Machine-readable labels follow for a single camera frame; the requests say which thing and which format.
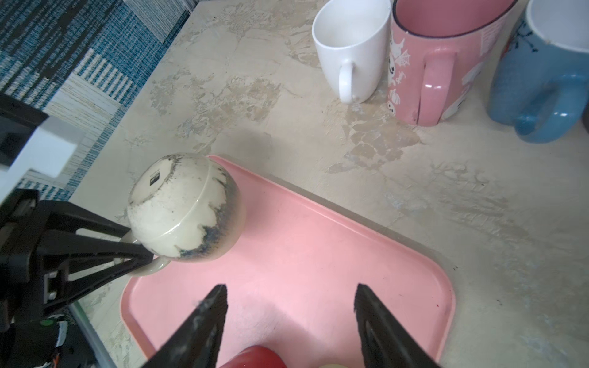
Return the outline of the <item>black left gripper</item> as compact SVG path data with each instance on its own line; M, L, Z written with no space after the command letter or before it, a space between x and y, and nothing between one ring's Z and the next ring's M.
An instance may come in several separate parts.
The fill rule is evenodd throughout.
M76 233L87 229L118 238L130 231L73 203L48 200L39 203L39 198L38 190L16 189L1 204L2 331L8 331L14 321L35 320L48 313L50 294L43 274L60 270L75 273L70 270L73 263L103 265L124 259L104 269L110 276L121 276L153 261L153 254L142 245L102 239L43 239L38 246L43 225L50 230ZM37 206L42 221L35 218Z

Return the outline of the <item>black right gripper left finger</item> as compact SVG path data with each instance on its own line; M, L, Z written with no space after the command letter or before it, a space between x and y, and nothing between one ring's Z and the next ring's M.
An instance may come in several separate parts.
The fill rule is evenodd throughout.
M227 286L216 285L143 368L214 368L228 311Z

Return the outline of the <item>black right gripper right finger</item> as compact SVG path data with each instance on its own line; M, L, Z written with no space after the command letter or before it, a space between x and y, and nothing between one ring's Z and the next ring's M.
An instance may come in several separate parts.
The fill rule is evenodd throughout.
M440 368L369 286L357 286L354 312L366 368Z

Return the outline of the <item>pink plastic tray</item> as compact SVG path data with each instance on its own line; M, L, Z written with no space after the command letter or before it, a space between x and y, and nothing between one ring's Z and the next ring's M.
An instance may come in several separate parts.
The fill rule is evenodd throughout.
M225 285L228 312L219 364L259 345L289 367L361 367L354 296L362 284L440 359L456 299L437 263L227 159L218 163L242 193L244 231L219 259L175 262L130 279L121 317L146 356L171 338L216 285Z

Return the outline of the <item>beige ceramic teapot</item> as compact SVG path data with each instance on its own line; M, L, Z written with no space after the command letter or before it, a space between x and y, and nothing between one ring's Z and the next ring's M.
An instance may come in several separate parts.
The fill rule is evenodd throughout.
M208 262L238 241L246 208L231 174L196 153L158 159L134 184L126 208L130 231L122 242L142 245L152 261L131 276L156 273L170 262Z

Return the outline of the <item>pink ghost mug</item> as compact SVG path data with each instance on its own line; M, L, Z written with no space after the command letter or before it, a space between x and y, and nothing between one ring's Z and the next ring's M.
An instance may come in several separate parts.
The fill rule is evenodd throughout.
M406 124L434 127L464 101L514 1L395 1L387 103Z

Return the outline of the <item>blue ceramic mug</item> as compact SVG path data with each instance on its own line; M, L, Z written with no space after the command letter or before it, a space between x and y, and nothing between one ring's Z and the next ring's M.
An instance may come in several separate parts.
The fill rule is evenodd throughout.
M503 50L489 117L532 144L564 136L588 103L588 2L528 2Z

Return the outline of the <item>white ceramic mug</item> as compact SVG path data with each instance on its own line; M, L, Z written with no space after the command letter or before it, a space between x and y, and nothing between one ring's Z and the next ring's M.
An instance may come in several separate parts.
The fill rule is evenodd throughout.
M377 89L387 58L392 4L331 0L312 24L321 69L343 104L361 104Z

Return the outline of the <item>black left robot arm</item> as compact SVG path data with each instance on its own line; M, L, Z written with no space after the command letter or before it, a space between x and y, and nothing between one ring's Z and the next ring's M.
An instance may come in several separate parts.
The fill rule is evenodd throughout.
M16 189L1 203L1 365L57 367L69 328L64 310L153 261L124 243L129 228L70 202Z

